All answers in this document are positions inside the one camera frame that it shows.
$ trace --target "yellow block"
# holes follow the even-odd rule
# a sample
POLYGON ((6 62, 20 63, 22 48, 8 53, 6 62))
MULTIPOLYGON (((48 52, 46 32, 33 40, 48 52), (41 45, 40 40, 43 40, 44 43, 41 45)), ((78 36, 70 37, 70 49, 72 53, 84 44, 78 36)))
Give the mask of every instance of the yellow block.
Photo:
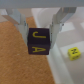
POLYGON ((69 55, 70 60, 76 60, 80 58, 81 52, 79 51, 77 47, 74 47, 68 50, 68 55, 69 55))

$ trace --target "block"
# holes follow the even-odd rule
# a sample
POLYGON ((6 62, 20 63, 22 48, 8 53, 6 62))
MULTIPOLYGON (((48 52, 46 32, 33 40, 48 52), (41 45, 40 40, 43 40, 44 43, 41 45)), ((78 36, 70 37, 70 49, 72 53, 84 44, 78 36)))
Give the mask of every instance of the block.
POLYGON ((79 51, 77 47, 74 47, 68 50, 68 55, 69 55, 70 60, 76 60, 80 58, 81 52, 79 51))
POLYGON ((48 55, 50 50, 50 33, 47 28, 29 28, 28 52, 33 55, 48 55))

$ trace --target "brown carpet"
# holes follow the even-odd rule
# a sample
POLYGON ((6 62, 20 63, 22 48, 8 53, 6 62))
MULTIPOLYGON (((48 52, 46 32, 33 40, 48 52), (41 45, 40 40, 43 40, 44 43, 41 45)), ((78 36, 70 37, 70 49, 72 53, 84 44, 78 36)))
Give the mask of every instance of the brown carpet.
MULTIPOLYGON (((33 17, 29 27, 36 27, 33 17)), ((0 23, 0 84, 54 84, 46 56, 29 55, 11 22, 0 23)))

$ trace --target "black cube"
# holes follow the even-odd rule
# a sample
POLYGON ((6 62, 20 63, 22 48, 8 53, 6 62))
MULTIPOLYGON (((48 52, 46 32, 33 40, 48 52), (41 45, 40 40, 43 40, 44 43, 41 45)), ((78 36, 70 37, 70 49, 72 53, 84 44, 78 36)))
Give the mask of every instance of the black cube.
POLYGON ((28 52, 34 55, 48 55, 50 50, 50 33, 47 28, 29 28, 28 52))

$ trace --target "yellow toy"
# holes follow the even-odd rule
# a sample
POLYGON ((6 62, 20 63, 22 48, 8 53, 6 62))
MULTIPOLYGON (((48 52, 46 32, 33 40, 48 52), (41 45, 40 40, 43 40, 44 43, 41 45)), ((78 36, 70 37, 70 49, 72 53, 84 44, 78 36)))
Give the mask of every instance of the yellow toy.
POLYGON ((76 60, 81 56, 81 52, 77 47, 68 50, 68 55, 70 60, 76 60))

